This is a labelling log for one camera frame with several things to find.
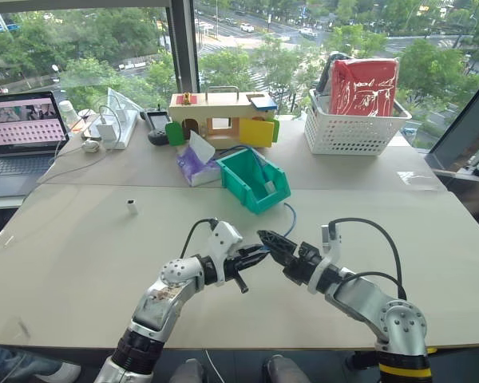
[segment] window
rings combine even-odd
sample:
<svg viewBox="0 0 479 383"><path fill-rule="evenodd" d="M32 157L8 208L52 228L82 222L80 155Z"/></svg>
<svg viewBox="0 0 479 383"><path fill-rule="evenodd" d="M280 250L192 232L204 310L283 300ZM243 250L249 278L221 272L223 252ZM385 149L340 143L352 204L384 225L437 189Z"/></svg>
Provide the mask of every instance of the window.
<svg viewBox="0 0 479 383"><path fill-rule="evenodd" d="M110 87L142 107L176 92L164 8L0 14L0 93L51 90L97 110Z"/></svg>
<svg viewBox="0 0 479 383"><path fill-rule="evenodd" d="M328 54L399 57L402 134L430 149L479 89L479 1L195 0L200 85L272 94L305 117Z"/></svg>

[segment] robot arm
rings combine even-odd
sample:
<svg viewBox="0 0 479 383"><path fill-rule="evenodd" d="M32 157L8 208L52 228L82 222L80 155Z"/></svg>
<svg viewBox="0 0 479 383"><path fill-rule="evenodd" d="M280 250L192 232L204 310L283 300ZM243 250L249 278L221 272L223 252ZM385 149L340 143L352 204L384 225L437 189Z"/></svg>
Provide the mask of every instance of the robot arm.
<svg viewBox="0 0 479 383"><path fill-rule="evenodd" d="M95 383L148 383L183 305L205 285L235 279L241 292L248 288L239 271L263 260L261 245L240 247L243 238L224 221L212 225L204 251L166 263L158 279L139 301L113 355L105 361Z"/></svg>
<svg viewBox="0 0 479 383"><path fill-rule="evenodd" d="M390 297L362 277L344 282L354 273L336 267L334 254L323 258L316 247L302 243L297 257L296 243L273 231L258 234L291 281L324 294L329 303L373 331L383 383L432 381L424 342L426 320L414 304Z"/></svg>

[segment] jeans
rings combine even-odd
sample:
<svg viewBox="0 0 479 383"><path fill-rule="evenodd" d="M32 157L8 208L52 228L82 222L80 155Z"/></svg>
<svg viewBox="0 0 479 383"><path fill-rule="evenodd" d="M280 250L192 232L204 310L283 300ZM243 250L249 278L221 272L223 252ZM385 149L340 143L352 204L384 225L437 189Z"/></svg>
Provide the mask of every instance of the jeans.
<svg viewBox="0 0 479 383"><path fill-rule="evenodd" d="M37 357L31 353L0 347L0 381L27 381L33 375L51 375L61 368L60 361Z"/></svg>

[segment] laptop screen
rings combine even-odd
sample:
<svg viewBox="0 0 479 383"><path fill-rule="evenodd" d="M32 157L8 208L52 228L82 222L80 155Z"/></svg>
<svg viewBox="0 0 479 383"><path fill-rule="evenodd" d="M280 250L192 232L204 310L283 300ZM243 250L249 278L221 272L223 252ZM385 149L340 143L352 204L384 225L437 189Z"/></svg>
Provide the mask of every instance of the laptop screen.
<svg viewBox="0 0 479 383"><path fill-rule="evenodd" d="M0 96L0 156L54 153L66 132L51 92Z"/></svg>

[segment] red package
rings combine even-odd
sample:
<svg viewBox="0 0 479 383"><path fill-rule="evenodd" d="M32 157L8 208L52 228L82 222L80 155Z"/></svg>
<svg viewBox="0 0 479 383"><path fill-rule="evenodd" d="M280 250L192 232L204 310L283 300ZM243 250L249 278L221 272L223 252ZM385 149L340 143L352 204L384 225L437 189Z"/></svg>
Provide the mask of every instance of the red package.
<svg viewBox="0 0 479 383"><path fill-rule="evenodd" d="M398 68L395 59L335 61L329 114L392 116Z"/></svg>

